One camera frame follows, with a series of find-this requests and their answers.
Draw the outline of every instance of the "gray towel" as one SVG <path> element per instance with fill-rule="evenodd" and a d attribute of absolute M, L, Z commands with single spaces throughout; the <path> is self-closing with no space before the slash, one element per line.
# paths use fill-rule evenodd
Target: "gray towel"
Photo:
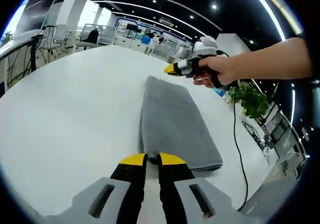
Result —
<path fill-rule="evenodd" d="M 188 90 L 153 76 L 145 84 L 141 137 L 151 159 L 168 153 L 185 160 L 192 170 L 215 170 L 223 164 Z"/>

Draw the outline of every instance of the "potted plant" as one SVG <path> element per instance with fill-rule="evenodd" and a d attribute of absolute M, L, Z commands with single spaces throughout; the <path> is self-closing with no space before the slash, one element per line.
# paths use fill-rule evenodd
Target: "potted plant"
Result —
<path fill-rule="evenodd" d="M 11 40 L 12 36 L 13 34 L 11 34 L 11 31 L 7 31 L 1 39 L 1 47 L 7 44 Z"/>
<path fill-rule="evenodd" d="M 260 93 L 249 83 L 238 80 L 238 87 L 231 87 L 231 103 L 239 103 L 243 114 L 252 119 L 261 118 L 269 108 L 267 96 Z"/>

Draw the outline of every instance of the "white desk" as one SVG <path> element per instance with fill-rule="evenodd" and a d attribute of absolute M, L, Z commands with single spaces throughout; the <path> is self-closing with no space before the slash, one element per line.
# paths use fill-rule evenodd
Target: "white desk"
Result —
<path fill-rule="evenodd" d="M 120 160 L 139 151 L 145 81 L 154 75 L 189 90 L 223 159 L 221 169 L 195 175 L 206 176 L 240 207 L 246 187 L 232 108 L 212 89 L 165 74 L 166 65 L 110 45 L 53 61 L 18 82 L 0 99 L 0 161 L 11 186 L 40 214 L 56 215 L 77 193 L 109 177 Z M 241 120 L 236 137 L 251 197 L 276 160 L 268 164 Z M 165 223 L 157 176 L 148 166 L 138 223 Z"/>
<path fill-rule="evenodd" d="M 34 33 L 27 34 L 6 43 L 4 46 L 0 48 L 0 59 L 4 57 L 6 54 L 8 54 L 10 51 L 15 49 L 16 47 L 23 46 L 24 44 L 30 42 L 31 38 L 34 37 L 35 35 L 36 34 Z"/>

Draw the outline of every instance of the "black cable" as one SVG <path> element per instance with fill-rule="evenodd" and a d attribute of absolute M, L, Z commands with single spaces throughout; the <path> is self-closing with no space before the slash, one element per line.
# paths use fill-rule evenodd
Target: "black cable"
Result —
<path fill-rule="evenodd" d="M 47 35 L 47 28 L 44 29 L 44 34 L 45 34 L 45 40 L 46 42 L 44 42 L 44 44 L 46 44 L 46 51 L 47 51 L 47 56 L 48 56 L 48 63 L 50 62 L 50 59 L 49 59 L 49 34 L 50 34 L 50 29 L 49 29 L 49 32 L 48 32 L 48 35 Z"/>
<path fill-rule="evenodd" d="M 30 63 L 31 63 L 31 58 L 30 58 L 28 64 L 26 65 L 26 69 L 23 71 L 23 75 L 22 75 L 21 79 L 23 79 L 23 78 L 25 77 L 25 74 L 26 74 L 27 71 L 30 69 L 30 68 L 28 68 Z"/>
<path fill-rule="evenodd" d="M 53 30 L 52 30 L 52 33 L 51 33 L 51 39 L 50 39 L 50 44 L 53 42 L 53 39 L 54 39 L 54 33 L 55 33 L 55 27 L 53 27 Z M 50 59 L 49 59 L 49 43 L 47 42 L 47 45 L 46 45 L 46 49 L 47 49 L 47 54 L 48 54 L 48 63 L 50 63 Z"/>
<path fill-rule="evenodd" d="M 245 190 L 245 198 L 244 198 L 244 202 L 242 204 L 242 206 L 238 209 L 238 211 L 240 211 L 244 205 L 246 204 L 247 202 L 247 198 L 248 198 L 248 180 L 247 180 L 247 176 L 246 176 L 246 173 L 245 173 L 245 169 L 244 169 L 244 164 L 242 162 L 242 156 L 241 156 L 241 152 L 240 152 L 240 149 L 239 149 L 239 146 L 238 146 L 238 143 L 237 143 L 237 139 L 236 139 L 236 102 L 235 100 L 233 101 L 233 116 L 234 116 L 234 123 L 233 123 L 233 137 L 234 137 L 234 143 L 236 145 L 236 148 L 239 152 L 239 156 L 240 156 L 240 162 L 241 162 L 241 168 L 242 168 L 242 172 L 243 172 L 243 176 L 244 176 L 244 180 L 245 180 L 245 185 L 246 185 L 246 190 Z"/>
<path fill-rule="evenodd" d="M 250 133 L 250 135 L 253 137 L 253 139 L 254 139 L 257 143 L 259 143 L 260 140 L 261 140 L 261 138 L 260 138 L 260 135 L 259 135 L 259 133 L 257 132 L 257 130 L 256 130 L 253 126 L 251 126 L 251 125 L 249 125 L 248 123 L 246 123 L 245 121 L 241 121 L 241 122 L 242 122 L 242 125 L 244 126 L 244 128 L 245 128 L 245 129 Z"/>
<path fill-rule="evenodd" d="M 19 56 L 19 52 L 20 52 L 20 50 L 21 50 L 21 48 L 18 50 L 18 53 L 16 54 L 16 56 L 15 56 L 15 59 L 14 59 L 14 62 L 13 62 L 13 64 L 12 64 L 12 66 L 10 65 L 10 58 L 9 58 L 9 56 L 8 56 L 8 64 L 9 64 L 9 68 L 8 68 L 8 76 L 7 76 L 7 78 L 6 78 L 6 83 L 7 83 L 7 85 L 8 85 L 8 87 L 10 88 L 10 86 L 9 86 L 9 75 L 10 75 L 10 83 L 11 83 L 11 87 L 12 87 L 12 72 L 13 72 L 13 69 L 14 69 L 14 66 L 15 66 L 15 64 L 16 64 L 16 60 L 17 60 L 17 58 L 18 58 L 18 56 Z"/>
<path fill-rule="evenodd" d="M 26 58 L 27 58 L 28 46 L 26 46 L 24 60 L 23 60 L 23 72 L 25 72 L 26 68 Z"/>
<path fill-rule="evenodd" d="M 47 61 L 46 61 L 46 59 L 45 59 L 44 52 L 43 52 L 39 47 L 37 47 L 37 49 L 41 52 L 42 57 L 43 57 L 43 60 L 44 60 L 44 63 L 47 65 Z"/>
<path fill-rule="evenodd" d="M 223 55 L 223 54 L 225 54 L 228 58 L 230 57 L 227 53 L 225 53 L 223 50 L 216 50 L 216 54 L 217 55 Z"/>

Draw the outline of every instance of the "human arm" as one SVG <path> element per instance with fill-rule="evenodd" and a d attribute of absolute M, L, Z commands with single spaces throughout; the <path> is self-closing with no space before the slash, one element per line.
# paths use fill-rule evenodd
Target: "human arm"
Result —
<path fill-rule="evenodd" d="M 232 57 L 207 57 L 199 61 L 199 66 L 216 70 L 223 85 L 240 79 L 297 79 L 312 74 L 306 43 L 299 37 Z M 204 73 L 202 76 L 195 76 L 194 84 L 212 88 L 210 78 L 198 80 L 208 75 Z"/>

